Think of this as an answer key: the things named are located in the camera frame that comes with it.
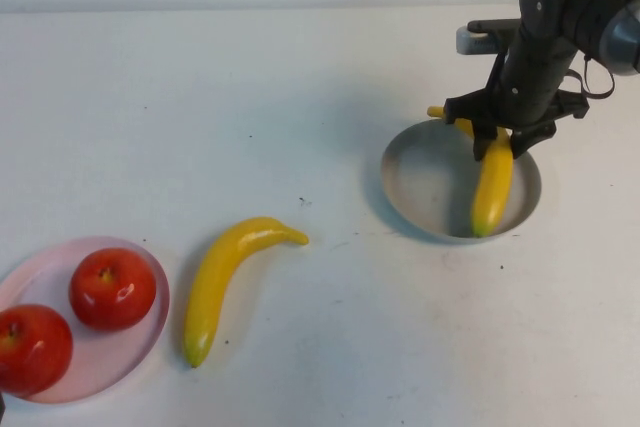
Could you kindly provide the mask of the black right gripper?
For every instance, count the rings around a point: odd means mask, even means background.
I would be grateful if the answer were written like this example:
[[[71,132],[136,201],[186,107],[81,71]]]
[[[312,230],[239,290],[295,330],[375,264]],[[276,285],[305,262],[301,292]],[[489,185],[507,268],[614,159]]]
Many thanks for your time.
[[[568,41],[514,41],[494,95],[498,119],[510,126],[513,155],[523,155],[551,139],[556,122],[565,117],[582,119],[589,110],[585,95],[558,90],[577,54]],[[446,99],[446,122],[471,122],[473,155],[483,160],[498,137],[486,89]]]

